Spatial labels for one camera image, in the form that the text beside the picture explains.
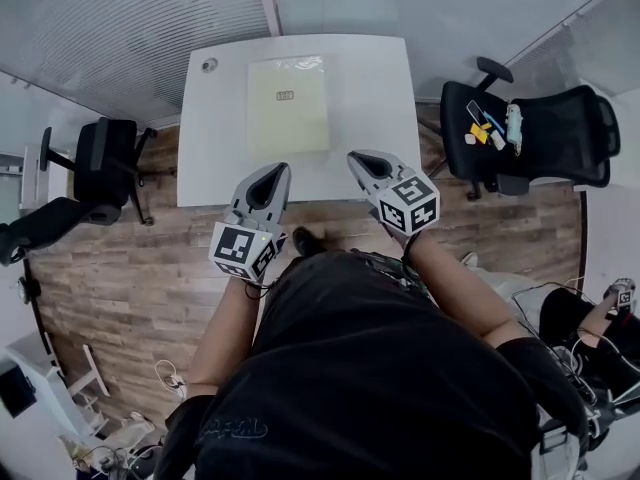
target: white wall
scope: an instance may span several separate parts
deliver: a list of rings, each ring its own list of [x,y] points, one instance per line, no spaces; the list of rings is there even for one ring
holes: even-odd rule
[[[592,299],[601,300],[607,287],[620,277],[640,282],[640,189],[609,186],[589,190],[587,208],[584,291]],[[616,477],[638,467],[640,414],[614,423],[607,439],[587,460],[589,473],[596,480]]]
[[[611,160],[611,183],[640,190],[640,89],[609,98],[620,127],[622,151]]]
[[[276,0],[285,34],[404,37],[417,98],[479,76],[478,55],[507,62],[590,0]]]
[[[0,222],[13,222],[20,217],[20,183],[18,176],[0,176]]]
[[[14,287],[23,273],[22,262],[0,267],[0,360],[5,346],[37,332],[31,306],[20,301]],[[71,460],[57,440],[63,432],[42,403],[32,405],[15,419],[0,403],[0,462],[31,480],[75,478]]]
[[[40,144],[48,126],[52,127],[51,144],[68,150],[76,144],[82,126],[100,118],[93,110],[11,80],[0,72],[0,153],[23,156],[25,145]]]

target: yellow paper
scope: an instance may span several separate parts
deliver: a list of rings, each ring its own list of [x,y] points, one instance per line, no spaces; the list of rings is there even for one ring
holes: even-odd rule
[[[327,151],[329,125],[321,56],[291,57],[248,66],[247,144],[252,156]]]
[[[485,132],[482,128],[480,128],[476,123],[471,125],[471,133],[473,136],[478,139],[483,144],[487,143],[487,139],[489,138],[489,134]]]

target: wooden floor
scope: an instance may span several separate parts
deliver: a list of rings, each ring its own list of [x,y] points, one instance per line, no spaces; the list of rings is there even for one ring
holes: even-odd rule
[[[423,119],[437,120],[437,108],[421,106]],[[442,155],[440,140],[421,131],[425,171]],[[160,133],[143,155],[143,167],[176,165],[178,129]],[[525,197],[485,194],[469,203],[468,186],[445,170],[436,180],[442,218],[435,236],[456,255],[474,250],[492,270],[520,272],[540,280],[565,282],[578,276],[580,202],[569,185],[532,187]],[[148,181],[140,190],[143,207],[155,225],[138,224],[127,206],[110,227],[81,225],[32,257],[42,285],[44,325],[70,380],[87,369],[82,344],[94,350],[111,391],[99,407],[113,418],[132,410],[157,425],[177,406],[154,372],[169,359],[185,374],[226,278],[208,262],[211,234],[222,208],[176,207],[176,179]],[[289,205],[287,231],[304,224],[344,248],[358,247],[398,256],[397,246],[360,202]],[[291,244],[269,267],[273,279],[295,256]]]

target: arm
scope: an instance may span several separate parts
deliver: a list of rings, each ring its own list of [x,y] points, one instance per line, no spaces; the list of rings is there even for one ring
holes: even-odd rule
[[[420,233],[409,259],[440,309],[492,347],[527,336],[498,294],[428,232]]]
[[[247,357],[258,317],[259,296],[258,288],[245,286],[245,282],[236,277],[229,278],[222,300],[191,360],[187,398],[215,395]]]
[[[615,306],[617,301],[618,293],[610,293],[600,304],[589,311],[589,314],[580,322],[580,327],[602,336],[607,330],[607,327],[609,327],[609,324],[611,324],[611,321],[607,320],[607,313],[611,311],[611,308]],[[578,335],[585,345],[593,348],[598,346],[598,342],[600,341],[598,336],[584,331],[578,331]]]

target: small white object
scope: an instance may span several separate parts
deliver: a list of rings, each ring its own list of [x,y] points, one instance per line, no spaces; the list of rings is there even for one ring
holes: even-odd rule
[[[209,260],[223,273],[259,282],[276,253],[272,233],[216,222]]]
[[[249,64],[247,144],[254,157],[329,149],[322,56]]]
[[[375,194],[381,222],[407,236],[440,218],[440,192],[427,176],[402,179]]]
[[[507,145],[498,130],[493,130],[491,132],[491,140],[498,151],[502,151],[502,149]]]
[[[513,144],[516,156],[522,150],[522,112],[520,106],[515,103],[507,105],[507,141]]]

